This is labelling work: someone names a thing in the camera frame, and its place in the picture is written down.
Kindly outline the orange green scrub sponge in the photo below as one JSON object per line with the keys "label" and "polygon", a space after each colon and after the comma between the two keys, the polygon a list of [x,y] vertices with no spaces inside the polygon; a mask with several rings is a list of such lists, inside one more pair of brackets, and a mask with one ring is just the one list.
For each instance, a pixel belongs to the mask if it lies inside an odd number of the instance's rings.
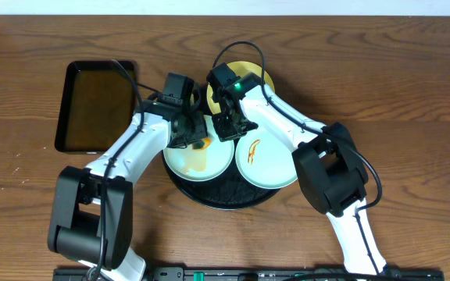
{"label": "orange green scrub sponge", "polygon": [[201,140],[196,141],[192,144],[192,149],[196,151],[203,151],[205,150],[211,143],[213,142],[213,139],[211,137],[205,137]]}

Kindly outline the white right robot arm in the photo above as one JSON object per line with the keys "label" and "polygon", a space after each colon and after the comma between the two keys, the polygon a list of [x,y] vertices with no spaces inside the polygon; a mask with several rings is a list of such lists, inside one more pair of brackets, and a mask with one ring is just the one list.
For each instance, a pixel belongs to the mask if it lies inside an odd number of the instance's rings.
{"label": "white right robot arm", "polygon": [[231,70],[206,77],[220,106],[212,122],[222,141],[235,140],[260,127],[290,152],[306,200],[330,220],[347,272],[382,276],[387,262],[377,249],[367,219],[365,185],[376,173],[356,150],[340,123],[314,121],[277,96],[259,76]]}

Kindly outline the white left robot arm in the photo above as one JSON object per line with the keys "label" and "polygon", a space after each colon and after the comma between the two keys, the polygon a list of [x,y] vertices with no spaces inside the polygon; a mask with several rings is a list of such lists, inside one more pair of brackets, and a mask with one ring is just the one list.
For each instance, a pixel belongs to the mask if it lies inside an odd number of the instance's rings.
{"label": "white left robot arm", "polygon": [[134,186],[164,148],[185,148],[206,136],[202,111],[144,101],[102,156],[59,174],[48,249],[88,266],[86,280],[143,279],[146,262],[130,246]]}

